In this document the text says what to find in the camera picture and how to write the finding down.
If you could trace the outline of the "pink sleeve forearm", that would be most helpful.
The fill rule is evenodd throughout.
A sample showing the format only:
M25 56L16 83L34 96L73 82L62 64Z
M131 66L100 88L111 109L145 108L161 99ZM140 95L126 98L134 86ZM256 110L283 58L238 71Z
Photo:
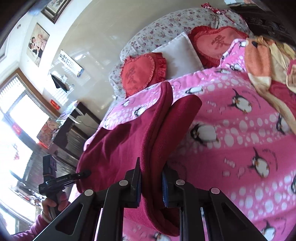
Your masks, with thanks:
M44 218L43 214L39 214L35 223L29 230L11 235L11 239L17 241L33 241L49 225L49 223L50 221L47 218Z

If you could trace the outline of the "left hand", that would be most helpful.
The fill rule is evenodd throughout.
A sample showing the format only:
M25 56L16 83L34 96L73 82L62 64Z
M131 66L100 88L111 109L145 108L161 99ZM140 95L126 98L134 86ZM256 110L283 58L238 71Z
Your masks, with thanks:
M70 205L67 194L65 192L60 192L58 196L58 202L55 202L48 197L42 200L42 217L48 223L50 223L53 220L50 214L51 209L54 209L56 207L59 212L62 212Z

